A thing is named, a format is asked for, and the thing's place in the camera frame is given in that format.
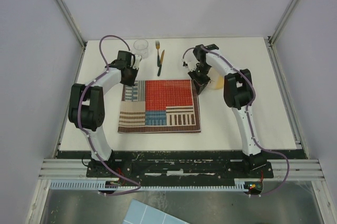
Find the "cream yellow ceramic plate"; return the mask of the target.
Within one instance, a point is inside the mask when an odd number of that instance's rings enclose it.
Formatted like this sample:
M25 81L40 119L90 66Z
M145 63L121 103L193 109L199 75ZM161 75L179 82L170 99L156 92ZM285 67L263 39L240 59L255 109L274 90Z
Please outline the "cream yellow ceramic plate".
M210 82L207 86L210 90L220 90L224 85L224 78L221 76L214 68L211 68L208 76L210 78Z

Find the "clear drinking glass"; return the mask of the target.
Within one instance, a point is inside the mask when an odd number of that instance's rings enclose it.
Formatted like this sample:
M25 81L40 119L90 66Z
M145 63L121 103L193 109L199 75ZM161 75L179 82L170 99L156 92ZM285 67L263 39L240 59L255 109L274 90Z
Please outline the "clear drinking glass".
M133 44L133 52L141 56L143 60L148 58L148 41L144 39L136 40Z

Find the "patchwork patterned placemat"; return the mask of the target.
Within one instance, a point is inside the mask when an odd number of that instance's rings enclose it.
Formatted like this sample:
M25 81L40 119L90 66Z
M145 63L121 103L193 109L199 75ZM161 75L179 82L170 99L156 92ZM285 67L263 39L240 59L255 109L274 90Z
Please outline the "patchwork patterned placemat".
M191 80L136 81L124 86L118 133L200 133L200 108Z

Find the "green handled fork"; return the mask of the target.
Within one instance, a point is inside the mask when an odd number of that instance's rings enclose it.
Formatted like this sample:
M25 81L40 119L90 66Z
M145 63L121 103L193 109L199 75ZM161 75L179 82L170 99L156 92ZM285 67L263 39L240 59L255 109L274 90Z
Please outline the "green handled fork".
M160 42L159 42L159 40L155 41L155 47L156 47L156 50L157 50L157 66L159 67L161 65L161 63L160 63Z

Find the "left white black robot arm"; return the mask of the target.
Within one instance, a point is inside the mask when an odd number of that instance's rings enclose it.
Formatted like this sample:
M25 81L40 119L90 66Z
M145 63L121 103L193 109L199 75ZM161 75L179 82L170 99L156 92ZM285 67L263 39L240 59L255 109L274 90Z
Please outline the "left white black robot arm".
M142 60L140 55L119 51L117 59L106 64L104 71L86 84L75 83L71 88L68 120L87 139L93 160L100 161L98 170L106 177L116 172L116 163L111 159L104 129L104 95L118 84L133 86Z

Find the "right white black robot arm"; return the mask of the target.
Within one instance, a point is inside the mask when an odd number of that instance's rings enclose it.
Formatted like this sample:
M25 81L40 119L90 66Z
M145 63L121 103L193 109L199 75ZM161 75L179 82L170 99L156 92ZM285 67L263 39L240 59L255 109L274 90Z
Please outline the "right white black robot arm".
M239 127L242 139L242 172L247 177L254 177L266 165L267 160L261 153L262 148L255 133L252 115L252 103L256 92L252 84L251 72L248 69L238 70L221 55L218 46L203 44L192 47L197 63L193 66L183 59L183 65L189 68L197 94L200 94L210 83L208 73L215 69L223 77L223 97L227 107L231 108Z

